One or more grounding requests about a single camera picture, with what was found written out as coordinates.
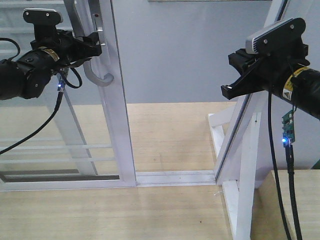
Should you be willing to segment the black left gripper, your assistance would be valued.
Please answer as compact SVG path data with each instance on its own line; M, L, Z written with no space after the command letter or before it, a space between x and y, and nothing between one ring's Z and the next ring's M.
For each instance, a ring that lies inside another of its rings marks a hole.
M102 54L100 38L97 32L88 36L73 36L69 30L36 29L34 40L30 42L33 50L42 50L61 66L78 67L89 57L98 57Z

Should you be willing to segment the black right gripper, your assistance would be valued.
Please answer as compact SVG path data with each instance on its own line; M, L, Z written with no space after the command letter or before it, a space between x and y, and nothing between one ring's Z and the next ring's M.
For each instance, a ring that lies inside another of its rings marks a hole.
M293 73L297 65L308 66L306 59L309 46L301 38L285 46L263 54L249 54L245 48L228 55L229 65L234 67L240 77L229 85L222 85L222 95L231 100L235 97L279 89L284 83L284 75Z

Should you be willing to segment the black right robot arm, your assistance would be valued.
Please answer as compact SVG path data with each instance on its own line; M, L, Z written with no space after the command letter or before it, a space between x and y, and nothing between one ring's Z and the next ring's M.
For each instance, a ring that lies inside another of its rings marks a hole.
M222 85L222 95L231 100L267 91L318 119L320 72L309 68L308 53L309 46L300 38L266 54L248 54L241 48L228 56L240 77Z

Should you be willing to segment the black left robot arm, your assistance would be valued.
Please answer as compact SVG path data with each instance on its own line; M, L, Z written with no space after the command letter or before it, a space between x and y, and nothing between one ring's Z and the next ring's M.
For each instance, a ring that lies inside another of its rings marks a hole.
M76 38L71 31L53 29L47 35L35 32L32 50L18 60L0 62L0 98L37 98L60 69L77 68L92 57L101 55L99 34Z

